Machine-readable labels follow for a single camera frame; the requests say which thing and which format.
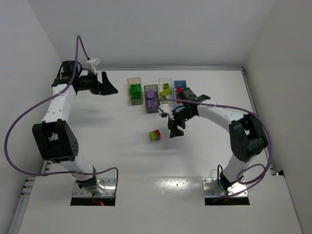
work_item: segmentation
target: red block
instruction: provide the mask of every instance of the red block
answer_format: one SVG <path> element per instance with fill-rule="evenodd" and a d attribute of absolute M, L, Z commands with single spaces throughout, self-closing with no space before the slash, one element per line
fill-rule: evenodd
<path fill-rule="evenodd" d="M 179 98 L 179 93 L 182 91 L 182 87 L 177 87 L 176 89 L 176 99 L 180 99 Z"/>
<path fill-rule="evenodd" d="M 157 129 L 155 132 L 157 134 L 157 140 L 160 140 L 160 131 Z"/>

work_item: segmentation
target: small cube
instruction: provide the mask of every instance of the small cube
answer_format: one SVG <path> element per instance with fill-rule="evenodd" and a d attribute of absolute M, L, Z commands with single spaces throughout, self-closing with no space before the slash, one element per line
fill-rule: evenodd
<path fill-rule="evenodd" d="M 152 141 L 160 140 L 160 131 L 157 129 L 155 131 L 150 132 L 150 139 Z"/>

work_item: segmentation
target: red wire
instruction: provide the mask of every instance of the red wire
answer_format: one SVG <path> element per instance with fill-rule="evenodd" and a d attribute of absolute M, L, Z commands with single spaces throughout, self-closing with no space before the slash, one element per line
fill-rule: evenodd
<path fill-rule="evenodd" d="M 92 202 L 98 206 L 98 202 L 94 200 L 94 195 L 92 195 Z"/>
<path fill-rule="evenodd" d="M 92 195 L 92 202 L 95 203 L 97 206 L 104 206 L 104 203 L 103 203 L 103 202 L 101 202 L 101 201 L 98 202 L 98 201 L 95 201 L 95 200 L 94 200 L 94 194 Z"/>

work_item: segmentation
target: cable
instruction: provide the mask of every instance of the cable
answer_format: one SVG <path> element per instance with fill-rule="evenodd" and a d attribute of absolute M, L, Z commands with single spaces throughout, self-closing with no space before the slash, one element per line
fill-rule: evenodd
<path fill-rule="evenodd" d="M 79 72 L 81 73 L 82 72 L 82 65 L 80 62 L 77 62 L 77 64 L 79 64 L 79 66 L 80 66 Z"/>
<path fill-rule="evenodd" d="M 90 57 L 87 55 L 87 52 L 86 52 L 86 50 L 84 49 L 84 45 L 83 45 L 83 43 L 82 43 L 82 40 L 81 40 L 81 36 L 80 36 L 80 35 L 77 35 L 76 47 L 77 47 L 77 44 L 78 44 L 78 40 L 80 40 L 80 44 L 81 44 L 81 47 L 82 47 L 82 50 L 83 50 L 85 56 L 87 57 L 88 60 L 90 60 Z"/>
<path fill-rule="evenodd" d="M 95 203 L 97 206 L 104 206 L 104 203 L 101 201 L 95 201 L 94 194 L 92 194 L 92 202 Z"/>
<path fill-rule="evenodd" d="M 222 198 L 229 198 L 229 197 L 232 197 L 232 196 L 236 196 L 238 194 L 241 194 L 242 192 L 254 187 L 255 185 L 257 185 L 261 180 L 263 180 L 266 172 L 269 170 L 270 168 L 270 165 L 272 163 L 272 159 L 273 159 L 273 142 L 272 142 L 272 137 L 271 137 L 271 134 L 269 132 L 269 129 L 267 128 L 266 124 L 262 121 L 262 119 L 260 119 L 260 117 L 258 115 L 256 115 L 254 112 L 251 112 L 249 110 L 246 110 L 244 108 L 240 108 L 240 107 L 236 107 L 236 106 L 228 106 L 228 105 L 215 105 L 215 104 L 207 104 L 207 103 L 201 103 L 201 102 L 196 102 L 196 101 L 189 101 L 189 100 L 183 100 L 183 99 L 172 99 L 172 98 L 159 98 L 158 100 L 160 101 L 181 101 L 181 102 L 185 102 L 185 103 L 190 103 L 190 104 L 196 104 L 196 105 L 203 105 L 203 106 L 211 106 L 211 107 L 222 107 L 222 108 L 230 108 L 230 109 L 234 109 L 234 110 L 239 110 L 239 111 L 243 111 L 243 112 L 246 112 L 250 115 L 252 115 L 253 117 L 255 117 L 262 125 L 264 131 L 266 132 L 267 134 L 267 137 L 268 137 L 268 142 L 269 142 L 269 158 L 268 158 L 268 162 L 267 162 L 267 165 L 264 166 L 262 164 L 254 164 L 250 167 L 248 167 L 246 170 L 243 170 L 241 172 L 238 173 L 237 177 L 236 177 L 236 180 L 238 183 L 240 184 L 243 184 L 243 185 L 249 185 L 249 184 L 252 184 L 251 186 L 249 186 L 247 189 L 245 190 L 242 190 L 238 193 L 235 193 L 235 194 L 231 194 L 231 195 L 228 195 L 228 196 L 224 196 Z M 250 180 L 250 181 L 245 181 L 245 182 L 242 182 L 240 181 L 240 176 L 248 171 L 249 169 L 253 168 L 253 167 L 256 167 L 256 166 L 261 166 L 263 167 L 263 171 L 260 173 L 260 175 L 258 175 L 256 178 Z"/>
<path fill-rule="evenodd" d="M 221 189 L 223 189 L 222 187 L 221 187 L 221 185 L 220 185 L 220 171 L 219 171 L 219 168 L 221 168 L 221 172 L 223 172 L 223 167 L 221 166 L 221 164 L 218 164 L 218 167 L 217 167 L 217 177 L 216 177 L 216 180 L 217 180 L 217 182 L 218 182 L 218 186 L 219 186 L 219 188 L 221 188 Z"/>
<path fill-rule="evenodd" d="M 159 109 L 163 114 L 165 113 L 160 107 L 158 107 L 158 109 Z"/>
<path fill-rule="evenodd" d="M 84 54 L 86 55 L 86 57 L 88 59 L 90 59 L 88 56 L 87 56 L 87 53 L 84 49 L 84 46 L 83 46 L 83 43 L 82 43 L 82 40 L 81 40 L 81 37 L 80 35 L 77 35 L 77 38 L 76 38 L 76 54 L 75 54 L 75 63 L 74 63 L 74 71 L 77 69 L 77 63 L 78 63 L 78 47 L 79 47 L 79 41 L 80 41 L 80 44 L 82 46 L 82 49 L 84 51 Z M 49 175 L 58 175 L 58 174 L 80 174 L 80 175 L 86 175 L 86 176 L 96 176 L 96 175 L 99 175 L 99 174 L 102 174 L 102 173 L 105 173 L 105 172 L 108 172 L 108 171 L 111 171 L 111 170 L 116 170 L 116 188 L 115 188 L 115 198 L 116 198 L 116 194 L 117 194 L 117 185 L 118 185 L 118 178 L 119 178 L 119 172 L 118 172 L 118 168 L 117 167 L 111 167 L 109 169 L 106 169 L 104 171 L 100 171 L 100 172 L 96 172 L 96 173 L 85 173 L 85 172 L 75 172 L 75 171 L 62 171 L 62 172 L 49 172 L 49 173 L 34 173 L 34 172 L 27 172 L 27 171 L 24 171 L 22 169 L 20 169 L 19 167 L 17 167 L 13 162 L 12 160 L 10 159 L 10 156 L 9 156 L 9 153 L 8 153 L 8 140 L 9 140 L 9 136 L 14 128 L 14 126 L 18 123 L 18 121 L 20 121 L 21 118 L 23 118 L 26 114 L 28 114 L 30 111 L 34 110 L 35 108 L 37 108 L 38 106 L 46 103 L 47 101 L 50 101 L 54 98 L 56 98 L 57 96 L 63 94 L 64 92 L 66 92 L 66 90 L 72 85 L 74 79 L 75 79 L 75 72 L 73 72 L 73 75 L 68 83 L 68 85 L 62 90 L 60 91 L 58 94 L 55 94 L 39 103 L 37 103 L 36 105 L 32 106 L 31 108 L 29 108 L 28 110 L 26 110 L 24 113 L 22 113 L 13 123 L 12 125 L 10 126 L 8 132 L 6 133 L 6 136 L 5 136 L 5 140 L 4 140 L 4 155 L 5 155 L 5 158 L 6 160 L 8 161 L 8 163 L 11 165 L 11 167 L 13 167 L 15 170 L 17 170 L 18 172 L 21 172 L 23 174 L 26 174 L 26 175 L 29 175 L 29 176 L 49 176 Z"/>

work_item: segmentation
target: blue container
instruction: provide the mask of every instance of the blue container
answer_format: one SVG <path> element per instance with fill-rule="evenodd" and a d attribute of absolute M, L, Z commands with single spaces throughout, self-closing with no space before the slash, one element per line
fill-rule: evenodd
<path fill-rule="evenodd" d="M 174 90 L 174 94 L 175 94 L 175 99 L 177 98 L 177 88 L 178 87 L 181 87 L 182 90 L 186 89 L 187 88 L 187 85 L 186 85 L 186 80 L 174 80 L 174 86 L 173 86 L 173 90 Z M 175 102 L 175 105 L 174 105 L 174 108 L 178 107 L 178 106 L 183 106 L 183 103 L 177 103 Z M 180 108 L 177 108 L 175 111 L 180 111 L 182 110 L 184 107 L 180 107 Z"/>

